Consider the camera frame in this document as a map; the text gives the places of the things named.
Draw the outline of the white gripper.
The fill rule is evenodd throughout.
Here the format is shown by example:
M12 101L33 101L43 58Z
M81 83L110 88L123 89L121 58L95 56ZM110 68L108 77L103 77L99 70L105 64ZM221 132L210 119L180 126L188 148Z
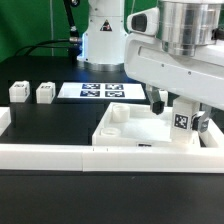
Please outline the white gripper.
M194 131L208 129L212 107L224 110L224 41L199 46L194 57L176 56L164 52L158 39L132 33L126 40L124 67L130 78L147 84L150 109L156 115L165 106L158 88L207 104L193 119Z

